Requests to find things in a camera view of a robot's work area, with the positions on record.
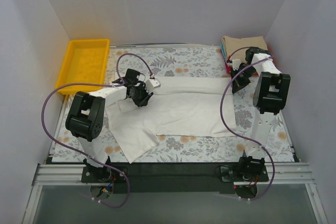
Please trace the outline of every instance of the floral pattern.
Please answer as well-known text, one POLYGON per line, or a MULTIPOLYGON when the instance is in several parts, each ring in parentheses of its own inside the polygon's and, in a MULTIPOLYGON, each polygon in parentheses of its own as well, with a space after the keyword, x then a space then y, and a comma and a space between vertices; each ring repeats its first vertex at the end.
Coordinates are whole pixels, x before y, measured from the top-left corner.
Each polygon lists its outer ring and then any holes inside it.
MULTIPOLYGON (((165 47, 165 48, 128 48, 111 49, 107 63, 105 83, 111 83, 116 72, 117 58, 126 52, 140 55, 151 66, 152 71, 159 76, 189 76, 189 77, 228 77, 223 56, 218 47, 165 47)), ((128 68, 148 74, 146 66, 136 57, 124 57, 119 69, 123 75, 128 68)), ((253 93, 258 81, 251 77, 251 84, 234 94, 237 132, 250 136, 254 121, 255 108, 252 105, 253 93)), ((62 113, 62 123, 58 139, 72 147, 82 149, 69 131, 65 129, 65 119, 68 115, 73 97, 65 103, 62 113)), ((269 141, 266 146, 275 162, 293 162, 293 154, 287 139, 283 119, 280 115, 272 123, 269 141)), ((105 152, 112 162, 127 162, 122 150, 108 128, 107 115, 104 115, 103 128, 100 134, 105 152)), ((158 136, 159 145, 135 162, 237 162, 247 144, 238 137, 190 137, 190 136, 158 136)), ((82 162, 84 156, 60 145, 55 146, 52 155, 53 162, 82 162)))

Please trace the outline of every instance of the white cloth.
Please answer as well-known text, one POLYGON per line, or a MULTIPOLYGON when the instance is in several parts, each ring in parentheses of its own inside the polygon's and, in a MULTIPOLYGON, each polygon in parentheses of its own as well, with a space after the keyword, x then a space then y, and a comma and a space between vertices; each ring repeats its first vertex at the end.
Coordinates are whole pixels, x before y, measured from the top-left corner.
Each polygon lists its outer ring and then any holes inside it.
MULTIPOLYGON (((148 105, 138 108, 131 99, 115 103, 106 112, 109 129, 132 163, 159 144, 157 135, 232 136, 224 127, 219 106, 230 78, 158 77, 148 105)), ((225 95, 224 119, 235 129, 232 90, 225 95)))

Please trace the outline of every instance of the white wall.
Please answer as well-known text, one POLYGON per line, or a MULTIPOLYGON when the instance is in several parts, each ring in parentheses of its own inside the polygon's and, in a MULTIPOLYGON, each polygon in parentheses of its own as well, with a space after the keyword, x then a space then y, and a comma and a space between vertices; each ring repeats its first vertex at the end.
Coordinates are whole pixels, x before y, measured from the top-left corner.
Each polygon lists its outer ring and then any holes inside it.
MULTIPOLYGON (((0 223, 20 223, 50 140, 41 106, 55 85, 69 38, 48 0, 0 0, 0 223)), ((50 101, 54 132, 61 97, 50 101)))
POLYGON ((71 39, 218 45, 266 35, 284 0, 50 0, 71 39))
POLYGON ((279 68, 291 75, 284 117, 329 223, 336 223, 335 34, 335 0, 285 0, 266 37, 279 68))

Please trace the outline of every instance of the yellow tray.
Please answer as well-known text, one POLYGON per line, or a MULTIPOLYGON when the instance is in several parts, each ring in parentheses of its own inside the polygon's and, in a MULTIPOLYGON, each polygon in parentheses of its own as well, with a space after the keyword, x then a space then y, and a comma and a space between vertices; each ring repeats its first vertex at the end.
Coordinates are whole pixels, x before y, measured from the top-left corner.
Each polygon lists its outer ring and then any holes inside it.
MULTIPOLYGON (((110 40, 71 40, 65 54, 55 88, 73 82, 104 83, 110 40)), ((101 87, 70 86, 59 90, 61 94, 78 91, 91 92, 101 87)))

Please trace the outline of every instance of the floral tablecloth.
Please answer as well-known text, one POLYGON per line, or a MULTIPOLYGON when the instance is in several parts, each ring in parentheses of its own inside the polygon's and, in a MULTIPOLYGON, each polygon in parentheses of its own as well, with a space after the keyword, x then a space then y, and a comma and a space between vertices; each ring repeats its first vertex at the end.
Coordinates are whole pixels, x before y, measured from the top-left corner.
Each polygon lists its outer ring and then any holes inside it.
MULTIPOLYGON (((225 72, 223 56, 219 47, 117 48, 110 50, 105 83, 114 80, 116 59, 125 52, 142 56, 157 77, 229 77, 225 72)), ((148 72, 145 65, 133 56, 124 57, 120 62, 122 73, 127 68, 133 68, 145 74, 148 72)), ((252 105, 252 98, 257 81, 257 77, 252 77, 249 86, 234 94, 237 132, 245 136, 250 136, 254 121, 255 108, 252 105)), ((65 129, 65 119, 71 102, 72 97, 69 97, 61 115, 62 122, 57 137, 63 143, 82 149, 76 138, 65 129)), ((104 144, 104 150, 112 162, 127 162, 121 148, 108 129, 106 114, 100 137, 104 144)), ((135 162, 237 162, 247 144, 246 140, 238 137, 158 136, 158 138, 160 144, 135 162)), ((294 161, 287 133, 279 115, 272 125, 266 148, 275 162, 294 161)), ((53 162, 82 162, 84 156, 57 144, 52 158, 53 162)))

